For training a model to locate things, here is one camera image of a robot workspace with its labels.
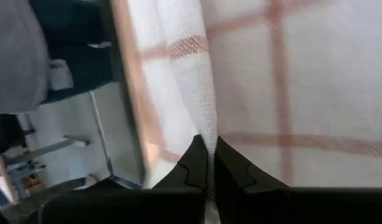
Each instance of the white fabric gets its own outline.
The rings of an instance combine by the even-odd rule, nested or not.
[[[129,5],[161,159],[221,135],[289,185],[382,187],[382,0]]]

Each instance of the white floor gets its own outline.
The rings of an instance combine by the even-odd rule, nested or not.
[[[114,174],[141,184],[140,160],[126,129],[128,124],[119,96],[116,83],[95,90],[106,147],[113,162]],[[55,185],[91,173],[100,179],[109,176],[88,94],[42,105],[30,113],[30,118],[36,130],[35,134],[27,138],[30,150],[58,142],[64,134],[91,140],[88,147],[69,146],[38,158],[39,162],[47,165],[40,173],[46,185]]]

